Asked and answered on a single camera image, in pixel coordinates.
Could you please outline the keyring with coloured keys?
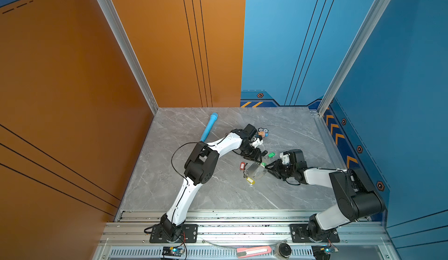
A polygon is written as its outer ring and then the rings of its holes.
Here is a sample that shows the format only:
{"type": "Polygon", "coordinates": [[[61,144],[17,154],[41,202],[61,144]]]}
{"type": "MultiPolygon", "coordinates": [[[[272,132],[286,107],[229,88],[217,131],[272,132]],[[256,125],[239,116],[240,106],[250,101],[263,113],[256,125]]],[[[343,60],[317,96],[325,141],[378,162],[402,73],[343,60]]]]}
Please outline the keyring with coloured keys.
{"type": "Polygon", "coordinates": [[[243,178],[250,184],[254,185],[257,180],[264,177],[267,173],[267,169],[265,168],[265,163],[257,163],[249,165],[248,163],[240,164],[240,171],[243,174],[243,178]]]}

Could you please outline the small colourful toy figure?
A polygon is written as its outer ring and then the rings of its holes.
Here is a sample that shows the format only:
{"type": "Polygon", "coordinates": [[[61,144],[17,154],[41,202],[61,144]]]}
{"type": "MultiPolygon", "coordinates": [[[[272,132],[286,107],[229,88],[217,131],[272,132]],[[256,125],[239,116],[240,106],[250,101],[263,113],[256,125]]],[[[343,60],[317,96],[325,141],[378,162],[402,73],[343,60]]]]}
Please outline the small colourful toy figure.
{"type": "Polygon", "coordinates": [[[267,128],[259,128],[258,134],[265,138],[269,135],[269,130],[267,128]]]}

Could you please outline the light blue plastic tube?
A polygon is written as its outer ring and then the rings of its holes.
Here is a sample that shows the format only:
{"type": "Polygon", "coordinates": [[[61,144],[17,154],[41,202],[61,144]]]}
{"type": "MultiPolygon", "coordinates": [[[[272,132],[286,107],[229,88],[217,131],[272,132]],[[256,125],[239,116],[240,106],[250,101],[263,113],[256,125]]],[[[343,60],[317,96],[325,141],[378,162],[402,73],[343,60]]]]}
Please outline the light blue plastic tube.
{"type": "Polygon", "coordinates": [[[210,134],[211,129],[213,128],[213,126],[214,126],[215,122],[217,121],[217,119],[218,119],[218,114],[217,113],[212,113],[211,116],[210,116],[210,119],[209,119],[209,121],[208,121],[208,123],[207,123],[207,125],[206,125],[206,127],[204,129],[204,132],[201,135],[200,141],[202,141],[202,142],[206,141],[206,139],[207,139],[208,135],[210,134]]]}

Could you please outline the right green circuit board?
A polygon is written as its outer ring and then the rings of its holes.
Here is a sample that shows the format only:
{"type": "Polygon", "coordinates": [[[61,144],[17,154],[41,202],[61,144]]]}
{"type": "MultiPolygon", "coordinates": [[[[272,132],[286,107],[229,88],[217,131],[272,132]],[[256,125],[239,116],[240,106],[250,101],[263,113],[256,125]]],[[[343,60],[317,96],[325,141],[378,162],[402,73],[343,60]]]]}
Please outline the right green circuit board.
{"type": "Polygon", "coordinates": [[[330,260],[334,253],[339,252],[339,249],[334,246],[312,246],[311,249],[316,260],[330,260]]]}

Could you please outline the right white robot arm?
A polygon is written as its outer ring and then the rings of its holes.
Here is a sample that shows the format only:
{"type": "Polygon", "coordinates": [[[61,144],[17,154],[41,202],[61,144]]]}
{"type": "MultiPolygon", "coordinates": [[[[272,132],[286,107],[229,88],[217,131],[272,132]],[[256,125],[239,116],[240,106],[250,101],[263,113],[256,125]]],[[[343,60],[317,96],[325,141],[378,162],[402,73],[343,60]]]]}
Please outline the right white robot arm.
{"type": "Polygon", "coordinates": [[[286,165],[280,159],[266,165],[265,169],[284,182],[294,178],[293,186],[318,185],[333,190],[336,204],[311,215],[302,232],[310,241],[327,240],[336,228],[386,210],[383,198],[361,169],[322,169],[307,167],[304,163],[286,165]]]}

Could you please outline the black round knob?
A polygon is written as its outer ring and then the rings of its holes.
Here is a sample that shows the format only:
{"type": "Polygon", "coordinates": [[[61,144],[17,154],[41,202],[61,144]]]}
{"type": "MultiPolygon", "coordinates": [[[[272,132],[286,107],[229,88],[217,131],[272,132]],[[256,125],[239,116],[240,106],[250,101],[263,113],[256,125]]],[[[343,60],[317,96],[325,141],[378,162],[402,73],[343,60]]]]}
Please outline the black round knob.
{"type": "Polygon", "coordinates": [[[275,257],[279,260],[288,260],[291,254],[292,249],[287,243],[280,243],[275,248],[275,257]]]}

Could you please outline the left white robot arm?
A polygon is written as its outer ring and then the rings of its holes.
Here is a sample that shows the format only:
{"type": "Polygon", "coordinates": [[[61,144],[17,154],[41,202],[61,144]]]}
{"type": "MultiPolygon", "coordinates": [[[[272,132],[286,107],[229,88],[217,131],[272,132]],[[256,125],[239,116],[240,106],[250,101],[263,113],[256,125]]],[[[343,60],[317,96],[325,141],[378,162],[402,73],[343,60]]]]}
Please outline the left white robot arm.
{"type": "Polygon", "coordinates": [[[244,129],[234,129],[215,142],[199,141],[193,148],[184,165],[183,184],[170,209],[161,217],[162,232],[169,241],[182,236],[182,226],[187,212],[202,185],[213,176],[218,160],[229,152],[239,151],[242,158],[261,163],[262,152],[259,146],[263,138],[252,125],[244,129]]]}

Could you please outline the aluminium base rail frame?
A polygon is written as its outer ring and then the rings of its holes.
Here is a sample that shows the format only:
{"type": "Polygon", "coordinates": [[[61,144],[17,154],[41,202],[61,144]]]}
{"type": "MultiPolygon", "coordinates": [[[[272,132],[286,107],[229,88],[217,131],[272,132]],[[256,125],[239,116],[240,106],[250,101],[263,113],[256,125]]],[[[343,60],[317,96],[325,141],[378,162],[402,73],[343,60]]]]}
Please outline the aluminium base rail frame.
{"type": "MultiPolygon", "coordinates": [[[[270,246],[264,260],[278,260],[275,248],[287,243],[293,260],[315,260],[312,246],[334,246],[331,260],[397,260],[399,254],[380,222],[362,219],[339,227],[339,243],[294,243],[289,225],[307,224],[311,211],[241,210],[190,211],[186,224],[198,225],[196,243],[185,244],[182,260],[235,260],[238,248],[270,246]]],[[[123,211],[108,223],[93,255],[96,260],[161,260],[166,243],[150,243],[151,226],[157,225],[158,211],[123,211]]]]}

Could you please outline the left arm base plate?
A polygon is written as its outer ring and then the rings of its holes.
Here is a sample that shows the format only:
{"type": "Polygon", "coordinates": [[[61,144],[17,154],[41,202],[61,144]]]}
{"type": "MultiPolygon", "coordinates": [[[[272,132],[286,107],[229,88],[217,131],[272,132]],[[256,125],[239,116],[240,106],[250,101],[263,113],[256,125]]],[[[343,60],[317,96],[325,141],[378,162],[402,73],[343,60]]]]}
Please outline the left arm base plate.
{"type": "Polygon", "coordinates": [[[174,229],[165,230],[161,224],[155,225],[150,234],[150,243],[196,243],[198,237],[197,224],[182,224],[174,229]]]}

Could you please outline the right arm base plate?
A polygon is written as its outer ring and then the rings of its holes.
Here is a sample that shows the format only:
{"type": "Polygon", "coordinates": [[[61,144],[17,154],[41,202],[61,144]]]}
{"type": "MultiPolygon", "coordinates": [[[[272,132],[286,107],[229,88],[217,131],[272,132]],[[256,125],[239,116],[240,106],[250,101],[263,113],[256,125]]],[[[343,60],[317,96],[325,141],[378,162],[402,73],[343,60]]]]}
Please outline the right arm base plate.
{"type": "Polygon", "coordinates": [[[290,235],[294,243],[339,243],[340,237],[336,229],[322,230],[305,223],[289,225],[290,235]]]}

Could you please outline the green circuit board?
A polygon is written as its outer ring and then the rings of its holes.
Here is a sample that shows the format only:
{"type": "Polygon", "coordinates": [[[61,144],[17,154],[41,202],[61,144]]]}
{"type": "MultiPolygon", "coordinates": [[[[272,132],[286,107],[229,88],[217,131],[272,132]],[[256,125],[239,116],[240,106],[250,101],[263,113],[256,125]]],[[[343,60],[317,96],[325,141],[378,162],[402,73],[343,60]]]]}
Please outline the green circuit board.
{"type": "Polygon", "coordinates": [[[162,260],[181,260],[186,258],[186,250],[184,247],[163,247],[161,253],[162,260]]]}
{"type": "Polygon", "coordinates": [[[334,253],[339,252],[339,249],[334,246],[312,246],[311,249],[316,260],[330,260],[334,253]]]}

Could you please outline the aluminium corner post right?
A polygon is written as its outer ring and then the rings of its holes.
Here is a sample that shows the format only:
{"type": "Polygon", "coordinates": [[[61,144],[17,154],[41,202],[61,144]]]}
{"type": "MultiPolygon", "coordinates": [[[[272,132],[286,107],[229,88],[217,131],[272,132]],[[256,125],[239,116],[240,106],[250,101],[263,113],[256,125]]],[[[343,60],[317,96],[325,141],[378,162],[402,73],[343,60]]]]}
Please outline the aluminium corner post right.
{"type": "Polygon", "coordinates": [[[366,14],[364,21],[362,22],[354,40],[352,41],[350,48],[346,52],[344,59],[342,60],[338,70],[336,71],[332,81],[330,82],[323,99],[318,106],[317,115],[323,117],[326,110],[329,108],[331,101],[336,96],[339,88],[343,84],[346,76],[350,72],[353,64],[357,60],[359,54],[364,48],[366,42],[370,38],[376,25],[380,21],[386,8],[391,0],[374,0],[371,7],[366,14]]]}

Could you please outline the red utility knife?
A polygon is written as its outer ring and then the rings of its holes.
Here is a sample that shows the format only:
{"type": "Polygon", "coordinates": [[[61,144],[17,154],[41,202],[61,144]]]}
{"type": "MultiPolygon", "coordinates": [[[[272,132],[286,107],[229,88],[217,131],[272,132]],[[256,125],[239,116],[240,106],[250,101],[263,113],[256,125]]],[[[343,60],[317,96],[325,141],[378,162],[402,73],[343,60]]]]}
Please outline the red utility knife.
{"type": "Polygon", "coordinates": [[[238,248],[236,255],[237,258],[249,258],[259,255],[270,254],[271,252],[272,248],[270,246],[259,246],[250,248],[238,248]]]}

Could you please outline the left green circuit board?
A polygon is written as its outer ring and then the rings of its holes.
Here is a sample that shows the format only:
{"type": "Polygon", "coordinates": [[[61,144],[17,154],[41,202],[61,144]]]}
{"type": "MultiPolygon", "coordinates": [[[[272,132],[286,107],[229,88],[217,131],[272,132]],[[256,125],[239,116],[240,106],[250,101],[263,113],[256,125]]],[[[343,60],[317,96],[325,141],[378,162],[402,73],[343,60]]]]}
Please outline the left green circuit board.
{"type": "Polygon", "coordinates": [[[184,247],[163,247],[161,253],[162,260],[181,260],[186,258],[186,250],[184,247]]]}

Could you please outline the aluminium corner post left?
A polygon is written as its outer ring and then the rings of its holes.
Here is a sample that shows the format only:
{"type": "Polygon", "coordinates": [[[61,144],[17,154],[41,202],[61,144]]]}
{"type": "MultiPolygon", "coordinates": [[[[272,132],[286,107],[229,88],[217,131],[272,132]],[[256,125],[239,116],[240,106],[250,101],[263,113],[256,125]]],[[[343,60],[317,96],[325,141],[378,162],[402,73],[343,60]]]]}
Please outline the aluminium corner post left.
{"type": "Polygon", "coordinates": [[[144,74],[142,66],[137,58],[137,55],[133,49],[133,46],[128,38],[123,23],[119,17],[119,14],[114,6],[112,0],[97,0],[99,7],[104,14],[107,23],[113,32],[116,42],[118,43],[124,58],[126,59],[128,66],[133,73],[133,76],[152,112],[156,115],[159,106],[154,97],[154,94],[149,86],[148,80],[144,74]]]}

